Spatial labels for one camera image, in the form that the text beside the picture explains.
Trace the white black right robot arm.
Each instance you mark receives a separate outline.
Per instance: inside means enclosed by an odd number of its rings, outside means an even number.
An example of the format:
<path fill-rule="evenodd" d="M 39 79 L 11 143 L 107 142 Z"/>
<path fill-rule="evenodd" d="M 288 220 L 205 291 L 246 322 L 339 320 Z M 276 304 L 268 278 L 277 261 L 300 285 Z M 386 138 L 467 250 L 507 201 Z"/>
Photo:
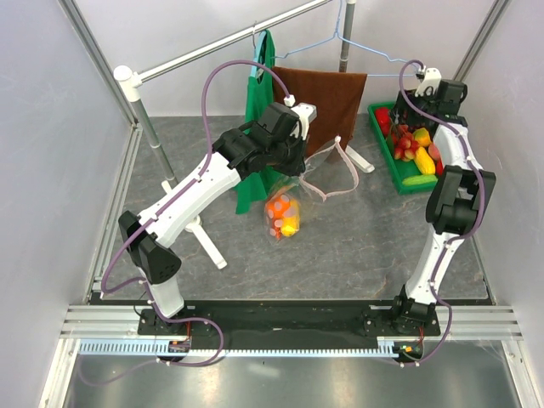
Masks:
<path fill-rule="evenodd" d="M 468 125 L 461 116 L 430 113 L 417 103 L 420 98 L 435 97 L 418 88 L 407 93 L 399 86 L 405 111 L 397 117 L 410 119 L 417 115 L 435 122 L 433 134 L 444 169 L 426 207 L 428 238 L 415 272 L 405 283 L 389 313 L 391 328 L 402 335 L 437 334 L 437 304 L 450 305 L 439 296 L 439 287 L 456 250 L 479 228 L 485 215 L 496 175 L 485 171 L 476 160 L 468 141 Z"/>

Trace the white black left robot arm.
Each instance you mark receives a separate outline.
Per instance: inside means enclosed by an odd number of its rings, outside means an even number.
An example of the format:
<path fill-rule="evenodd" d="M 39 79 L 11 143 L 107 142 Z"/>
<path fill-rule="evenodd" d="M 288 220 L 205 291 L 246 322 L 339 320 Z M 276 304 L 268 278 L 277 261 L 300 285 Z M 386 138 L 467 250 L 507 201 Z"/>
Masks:
<path fill-rule="evenodd" d="M 314 105 L 268 105 L 260 118 L 232 128 L 212 144 L 212 153 L 180 184 L 139 214 L 119 218 L 127 253 L 147 280 L 157 325 L 168 334 L 186 325 L 176 275 L 181 259 L 171 246 L 187 225 L 225 191 L 266 167 L 288 177 L 305 170 L 304 154 Z"/>

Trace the clear pink-dotted zip bag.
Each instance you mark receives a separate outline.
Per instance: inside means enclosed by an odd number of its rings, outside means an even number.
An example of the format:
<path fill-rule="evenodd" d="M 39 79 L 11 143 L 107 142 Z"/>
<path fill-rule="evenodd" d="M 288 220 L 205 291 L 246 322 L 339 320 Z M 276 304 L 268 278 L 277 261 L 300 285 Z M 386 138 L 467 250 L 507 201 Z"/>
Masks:
<path fill-rule="evenodd" d="M 326 202 L 349 195 L 356 190 L 360 177 L 348 154 L 340 146 L 340 140 L 340 137 L 336 137 L 306 158 L 305 171 L 301 175 L 282 176 L 273 185 L 263 206 L 264 232 L 270 241 L 277 241 L 269 233 L 269 219 L 264 210 L 270 198 L 285 194 L 290 200 L 297 200 L 301 228 Z M 286 238 L 289 237 L 282 236 L 279 241 Z"/>

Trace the red toy chili pepper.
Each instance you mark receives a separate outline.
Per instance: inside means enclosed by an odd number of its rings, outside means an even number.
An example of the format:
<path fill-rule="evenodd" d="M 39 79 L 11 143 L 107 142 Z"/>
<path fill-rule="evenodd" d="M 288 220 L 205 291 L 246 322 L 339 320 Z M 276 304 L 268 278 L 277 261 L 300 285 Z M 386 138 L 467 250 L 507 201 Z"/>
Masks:
<path fill-rule="evenodd" d="M 283 225 L 282 218 L 272 218 L 269 220 L 269 233 L 277 241 L 282 238 L 281 227 Z"/>

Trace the orange toy fruit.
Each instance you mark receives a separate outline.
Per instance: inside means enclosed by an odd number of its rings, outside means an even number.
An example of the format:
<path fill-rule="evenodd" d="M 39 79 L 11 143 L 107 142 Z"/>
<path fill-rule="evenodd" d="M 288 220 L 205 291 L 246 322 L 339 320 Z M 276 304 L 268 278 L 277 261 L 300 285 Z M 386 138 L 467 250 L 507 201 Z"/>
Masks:
<path fill-rule="evenodd" d="M 270 198 L 264 207 L 265 215 L 270 220 L 282 219 L 291 208 L 291 200 L 288 195 L 281 194 Z"/>

